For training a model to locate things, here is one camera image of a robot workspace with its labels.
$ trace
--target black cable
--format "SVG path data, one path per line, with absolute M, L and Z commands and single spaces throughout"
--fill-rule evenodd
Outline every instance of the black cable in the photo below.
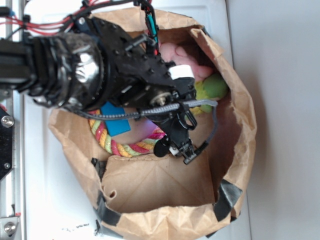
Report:
M 69 112 L 79 115 L 80 117 L 86 119 L 94 119 L 99 121 L 107 120 L 126 120 L 126 119 L 139 119 L 141 115 L 138 112 L 124 113 L 124 114 L 114 114 L 114 115 L 102 115 L 102 114 L 90 114 L 82 110 L 76 110 L 65 107 Z
M 211 140 L 213 139 L 213 137 L 215 136 L 217 129 L 218 129 L 218 118 L 217 118 L 217 106 L 213 107 L 212 110 L 212 118 L 213 118 L 213 129 L 209 135 L 209 137 L 202 143 L 202 145 L 194 151 L 194 153 L 199 156 L 203 150 L 205 150 L 205 148 L 209 145 L 209 143 L 211 142 Z
M 17 28 L 17 29 L 14 30 L 13 32 L 11 32 L 11 33 L 5 38 L 5 40 L 9 40 L 14 34 L 16 34 L 17 32 L 19 32 L 19 31 L 22 30 L 22 29 L 23 29 L 22 26 L 19 27 L 19 28 Z

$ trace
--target red wire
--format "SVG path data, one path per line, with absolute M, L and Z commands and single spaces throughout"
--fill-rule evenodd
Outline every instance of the red wire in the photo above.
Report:
M 89 6 L 93 6 L 96 2 L 98 2 L 99 0 L 91 0 L 89 3 Z
M 109 3 L 110 1 L 102 1 L 102 2 L 98 2 L 99 0 L 93 0 L 94 2 L 93 3 L 91 3 L 91 5 L 90 6 L 96 6 L 96 5 L 99 5 L 99 4 L 106 4 L 106 3 Z
M 0 22 L 0 25 L 2 25 L 2 24 L 11 24 L 11 25 L 13 25 L 13 24 L 18 24 L 18 23 L 14 22 L 14 21 L 4 21 L 4 22 Z
M 44 36 L 53 36 L 56 34 L 56 32 L 43 32 L 43 31 L 38 31 L 32 27 L 27 27 L 26 29 L 28 29 L 29 31 L 32 31 L 34 33 L 37 33 L 37 34 L 41 34 L 41 35 L 44 35 Z
M 12 17 L 6 17 L 7 19 L 10 19 L 12 21 L 16 21 L 19 25 L 23 26 L 24 22 L 19 20 L 16 16 L 15 18 Z M 33 27 L 33 28 L 38 28 L 38 27 L 57 27 L 60 24 L 63 24 L 64 22 L 68 21 L 70 17 L 65 18 L 64 20 L 58 21 L 58 22 L 54 22 L 54 23 L 42 23 L 42 24 L 37 24 L 37 23 L 32 23 L 32 22 L 28 22 L 26 25 L 29 27 Z

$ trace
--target green plush toy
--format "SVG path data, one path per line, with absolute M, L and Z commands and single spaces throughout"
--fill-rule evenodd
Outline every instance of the green plush toy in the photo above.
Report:
M 203 81 L 197 81 L 195 83 L 196 89 L 196 99 L 211 99 L 211 100 L 220 100 L 227 95 L 229 87 L 223 77 L 219 73 L 214 73 L 211 76 L 207 77 Z M 191 109 L 191 112 L 195 115 L 201 113 L 210 113 L 212 107 L 209 105 L 202 105 L 200 107 L 195 107 Z

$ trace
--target stuffed animal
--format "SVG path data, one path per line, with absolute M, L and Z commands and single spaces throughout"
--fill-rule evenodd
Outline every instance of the stuffed animal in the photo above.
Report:
M 214 69 L 209 66 L 199 65 L 197 60 L 188 55 L 183 47 L 171 42 L 159 43 L 159 52 L 165 62 L 174 61 L 176 65 L 189 65 L 192 69 L 196 82 L 203 81 L 214 73 Z
M 220 73 L 214 73 L 207 77 L 203 81 L 198 81 L 195 83 L 196 89 L 196 99 L 211 99 L 220 100 L 227 95 L 229 87 Z M 191 112 L 195 115 L 204 113 L 210 113 L 212 107 L 209 105 L 202 105 L 199 107 L 194 107 Z

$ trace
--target metal frame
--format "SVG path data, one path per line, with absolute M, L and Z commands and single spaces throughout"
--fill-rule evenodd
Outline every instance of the metal frame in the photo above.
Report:
M 5 0 L 17 16 L 23 15 L 25 0 Z M 5 29 L 6 35 L 12 32 L 12 26 Z M 19 41 L 21 36 L 13 36 Z M 5 101 L 7 113 L 14 118 L 12 171 L 0 182 L 0 239 L 26 239 L 26 211 L 24 184 L 24 97 L 14 92 Z

